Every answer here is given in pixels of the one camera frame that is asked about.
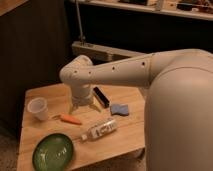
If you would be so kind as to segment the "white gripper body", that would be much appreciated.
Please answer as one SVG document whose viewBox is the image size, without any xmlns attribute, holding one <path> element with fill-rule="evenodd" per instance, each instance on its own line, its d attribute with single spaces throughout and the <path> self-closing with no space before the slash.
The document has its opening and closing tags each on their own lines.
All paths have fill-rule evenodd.
<svg viewBox="0 0 213 171">
<path fill-rule="evenodd" d="M 91 85 L 71 86 L 71 99 L 74 106 L 85 106 L 93 103 L 93 89 Z"/>
</svg>

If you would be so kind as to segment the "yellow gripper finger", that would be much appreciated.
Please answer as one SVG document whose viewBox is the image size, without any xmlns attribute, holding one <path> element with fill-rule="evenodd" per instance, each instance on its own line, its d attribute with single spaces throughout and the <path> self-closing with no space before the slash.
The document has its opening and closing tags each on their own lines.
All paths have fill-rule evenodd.
<svg viewBox="0 0 213 171">
<path fill-rule="evenodd" d="M 101 108 L 98 105 L 96 105 L 95 103 L 89 104 L 89 108 L 101 113 Z"/>
<path fill-rule="evenodd" d="M 69 114 L 72 114 L 75 110 L 77 110 L 78 106 L 71 104 L 69 107 Z"/>
</svg>

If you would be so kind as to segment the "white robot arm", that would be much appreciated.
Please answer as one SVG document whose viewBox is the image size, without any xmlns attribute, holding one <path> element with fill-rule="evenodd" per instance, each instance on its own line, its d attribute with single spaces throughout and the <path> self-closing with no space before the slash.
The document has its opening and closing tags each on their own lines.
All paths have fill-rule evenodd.
<svg viewBox="0 0 213 171">
<path fill-rule="evenodd" d="M 80 55 L 60 71 L 75 106 L 91 86 L 146 87 L 147 171 L 213 171 L 213 53 L 182 49 L 94 65 Z"/>
</svg>

